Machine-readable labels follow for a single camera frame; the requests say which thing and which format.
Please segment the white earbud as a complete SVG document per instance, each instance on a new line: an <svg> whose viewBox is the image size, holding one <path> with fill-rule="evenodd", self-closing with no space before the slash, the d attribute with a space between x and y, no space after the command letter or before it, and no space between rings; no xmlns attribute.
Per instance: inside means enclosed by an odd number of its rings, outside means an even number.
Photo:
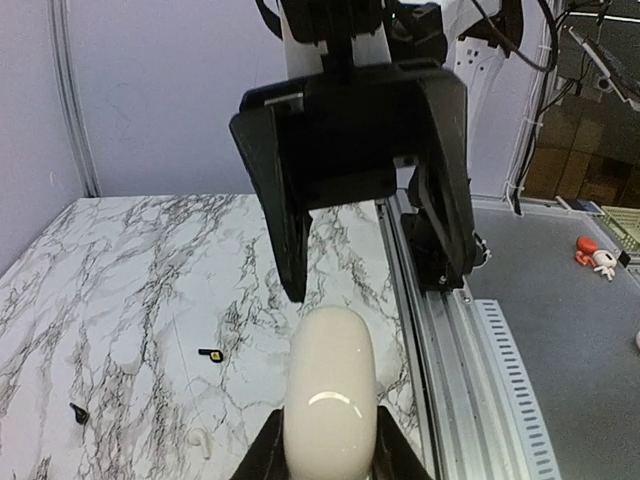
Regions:
<svg viewBox="0 0 640 480"><path fill-rule="evenodd" d="M205 460L211 458L211 446L208 432L202 428L191 429L187 435L187 442L192 447L199 447Z"/></svg>

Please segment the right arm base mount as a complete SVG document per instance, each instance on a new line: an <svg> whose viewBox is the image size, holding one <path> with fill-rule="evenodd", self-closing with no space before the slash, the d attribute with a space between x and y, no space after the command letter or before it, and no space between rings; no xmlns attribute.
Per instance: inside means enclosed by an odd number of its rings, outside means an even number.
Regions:
<svg viewBox="0 0 640 480"><path fill-rule="evenodd" d="M463 276L454 272L425 214L403 213L401 226L421 293L448 292L464 286Z"/></svg>

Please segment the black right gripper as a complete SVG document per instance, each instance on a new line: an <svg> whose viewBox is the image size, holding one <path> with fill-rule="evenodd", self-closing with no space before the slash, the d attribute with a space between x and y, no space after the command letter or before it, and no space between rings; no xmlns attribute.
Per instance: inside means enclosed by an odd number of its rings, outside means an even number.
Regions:
<svg viewBox="0 0 640 480"><path fill-rule="evenodd" d="M308 210L394 193L394 161L405 156L420 155L419 198L451 269L473 268L467 91L455 74L402 62L256 88L230 131L290 301L306 296Z"/></svg>

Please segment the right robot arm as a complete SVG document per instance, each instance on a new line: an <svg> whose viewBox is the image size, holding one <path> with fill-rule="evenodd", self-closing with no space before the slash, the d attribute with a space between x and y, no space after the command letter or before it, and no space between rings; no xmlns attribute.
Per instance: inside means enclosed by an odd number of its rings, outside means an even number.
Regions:
<svg viewBox="0 0 640 480"><path fill-rule="evenodd" d="M229 128L261 203L280 283L306 295L311 212L393 196L422 291L485 260L467 153L481 97L523 33L517 1L280 1L259 6L287 79L246 92Z"/></svg>

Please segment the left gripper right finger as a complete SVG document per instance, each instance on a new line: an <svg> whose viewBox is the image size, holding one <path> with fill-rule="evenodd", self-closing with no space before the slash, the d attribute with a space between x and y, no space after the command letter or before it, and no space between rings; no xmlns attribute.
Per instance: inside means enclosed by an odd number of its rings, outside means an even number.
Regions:
<svg viewBox="0 0 640 480"><path fill-rule="evenodd" d="M377 408L372 475L377 480L432 479L385 406Z"/></svg>

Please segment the white earbud charging case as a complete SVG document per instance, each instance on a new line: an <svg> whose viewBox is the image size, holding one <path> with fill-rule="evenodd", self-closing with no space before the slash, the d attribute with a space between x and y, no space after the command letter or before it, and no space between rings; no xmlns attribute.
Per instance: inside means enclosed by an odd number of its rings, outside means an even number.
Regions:
<svg viewBox="0 0 640 480"><path fill-rule="evenodd" d="M364 319L310 311L291 342L283 445L292 479L366 479L377 433L376 372Z"/></svg>

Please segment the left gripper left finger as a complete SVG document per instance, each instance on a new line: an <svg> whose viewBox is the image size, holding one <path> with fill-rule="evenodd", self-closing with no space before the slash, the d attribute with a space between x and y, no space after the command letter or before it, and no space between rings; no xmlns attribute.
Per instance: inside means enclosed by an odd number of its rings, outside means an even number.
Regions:
<svg viewBox="0 0 640 480"><path fill-rule="evenodd" d="M287 480L283 410L273 410L232 475L232 480Z"/></svg>

